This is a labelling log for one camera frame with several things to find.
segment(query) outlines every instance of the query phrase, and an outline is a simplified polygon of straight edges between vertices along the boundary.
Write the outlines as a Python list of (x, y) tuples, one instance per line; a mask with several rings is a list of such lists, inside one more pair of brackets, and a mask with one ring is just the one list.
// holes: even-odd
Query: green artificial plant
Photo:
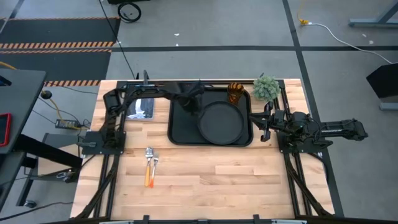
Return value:
[(258, 100), (272, 101), (277, 98), (280, 93), (279, 84), (275, 78), (262, 74), (253, 84), (253, 94)]

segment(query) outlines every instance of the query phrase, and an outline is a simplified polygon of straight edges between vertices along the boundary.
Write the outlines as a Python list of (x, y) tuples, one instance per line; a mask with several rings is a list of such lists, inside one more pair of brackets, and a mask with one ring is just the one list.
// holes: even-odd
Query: desk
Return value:
[[(64, 165), (80, 168), (81, 159), (21, 134), (22, 129), (43, 88), (45, 72), (0, 69), (0, 75), (11, 82), (0, 86), (0, 114), (10, 113), (9, 143), (0, 147), (0, 210), (7, 199), (21, 166), (33, 168), (37, 160), (26, 157), (30, 153)], [(17, 206), (23, 206), (33, 180), (26, 178)]]
[[(301, 81), (284, 81), (291, 112), (308, 113)], [(91, 125), (94, 131), (104, 122), (102, 96), (116, 84), (116, 80), (101, 82)], [(244, 87), (252, 92), (252, 85)], [(252, 112), (263, 111), (264, 102), (251, 97)], [(260, 142), (262, 131), (254, 127), (253, 142), (247, 147), (177, 146), (167, 137), (169, 108), (169, 100), (157, 98), (154, 119), (126, 121), (126, 149), (119, 161), (112, 220), (142, 220), (143, 215), (150, 215), (151, 220), (252, 219), (253, 214), (294, 217), (284, 157), (274, 132), (270, 141)], [(153, 189), (144, 187), (147, 146), (160, 154)], [(71, 217), (78, 215), (96, 192), (102, 161), (103, 156), (96, 156), (80, 172)], [(307, 187), (333, 213), (321, 162), (302, 154), (302, 165)], [(303, 200), (296, 189), (303, 214)], [(106, 194), (101, 215), (105, 206)]]

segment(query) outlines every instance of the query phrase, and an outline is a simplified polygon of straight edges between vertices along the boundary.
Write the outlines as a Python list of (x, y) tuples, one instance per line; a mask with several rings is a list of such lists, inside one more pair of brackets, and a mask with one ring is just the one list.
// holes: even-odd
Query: floor mat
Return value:
[(99, 85), (110, 56), (109, 49), (0, 51), (0, 61), (17, 69), (46, 71), (46, 86)]
[[(118, 33), (120, 18), (109, 21)], [(10, 19), (0, 49), (111, 47), (116, 41), (105, 18)]]

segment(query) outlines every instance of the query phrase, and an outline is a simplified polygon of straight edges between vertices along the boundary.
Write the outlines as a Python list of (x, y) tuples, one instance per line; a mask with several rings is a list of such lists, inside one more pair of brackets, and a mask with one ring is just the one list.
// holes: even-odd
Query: yellow cable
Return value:
[(0, 65), (3, 65), (3, 66), (5, 66), (5, 67), (7, 67), (7, 68), (10, 68), (10, 69), (17, 70), (15, 67), (13, 67), (13, 66), (11, 66), (11, 65), (9, 65), (9, 64), (7, 64), (7, 63), (4, 63), (4, 62), (0, 62)]
[[(17, 68), (15, 68), (15, 67), (13, 67), (12, 65), (9, 65), (9, 64), (7, 64), (7, 63), (4, 63), (4, 62), (0, 62), (0, 65), (3, 65), (3, 66), (5, 66), (5, 67), (10, 68), (10, 69), (13, 69), (13, 70), (17, 70)], [(52, 99), (49, 99), (49, 100), (50, 100), (51, 103), (54, 105), (55, 110), (57, 110), (57, 116), (58, 116), (58, 118), (61, 120), (62, 123), (67, 124), (67, 122), (62, 118), (61, 113), (60, 113), (60, 109), (58, 108), (57, 104), (56, 104)], [(73, 126), (69, 126), (69, 128), (76, 129), (76, 130), (83, 129), (83, 127), (82, 127), (82, 128), (76, 128), (76, 127), (73, 127)]]
[(306, 19), (301, 19), (301, 18), (300, 18), (301, 9), (302, 9), (303, 6), (304, 6), (304, 2), (305, 2), (305, 0), (302, 0), (302, 1), (301, 1), (300, 7), (299, 7), (298, 10), (297, 10), (297, 19), (298, 19), (298, 21), (300, 21), (300, 24), (301, 24), (301, 25), (308, 24), (308, 23), (310, 22), (310, 21), (308, 21), (308, 20), (306, 20)]

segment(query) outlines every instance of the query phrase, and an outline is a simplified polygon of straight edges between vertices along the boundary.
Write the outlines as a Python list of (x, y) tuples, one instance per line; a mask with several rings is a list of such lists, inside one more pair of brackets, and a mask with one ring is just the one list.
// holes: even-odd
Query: utensil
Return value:
[(152, 170), (152, 178), (151, 178), (150, 184), (149, 184), (149, 187), (151, 187), (151, 188), (154, 187), (155, 171), (156, 171), (156, 165), (157, 165), (158, 161), (159, 161), (159, 153), (155, 153), (155, 156), (154, 156), (154, 169)]
[(145, 173), (145, 187), (149, 186), (149, 174), (150, 174), (150, 160), (153, 158), (154, 156), (154, 149), (151, 147), (147, 147), (147, 149), (145, 150), (145, 157), (147, 158), (148, 162), (147, 162), (147, 170)]

